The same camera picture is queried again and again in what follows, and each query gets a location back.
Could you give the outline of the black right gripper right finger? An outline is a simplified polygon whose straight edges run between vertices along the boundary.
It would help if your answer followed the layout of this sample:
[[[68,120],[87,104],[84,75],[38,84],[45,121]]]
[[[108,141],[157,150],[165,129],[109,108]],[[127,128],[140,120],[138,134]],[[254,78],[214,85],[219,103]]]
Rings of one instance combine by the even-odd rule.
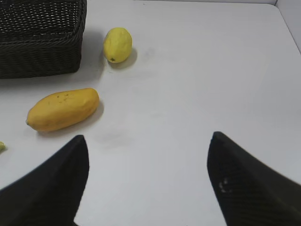
[[[207,172],[228,226],[299,226],[301,186],[222,132],[213,133]]]

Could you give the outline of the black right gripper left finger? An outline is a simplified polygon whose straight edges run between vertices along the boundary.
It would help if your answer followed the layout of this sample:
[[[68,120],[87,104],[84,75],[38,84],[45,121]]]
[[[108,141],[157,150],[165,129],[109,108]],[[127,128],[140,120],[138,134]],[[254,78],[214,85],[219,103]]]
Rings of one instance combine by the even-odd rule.
[[[74,226],[89,174],[77,135],[40,166],[0,191],[2,226]]]

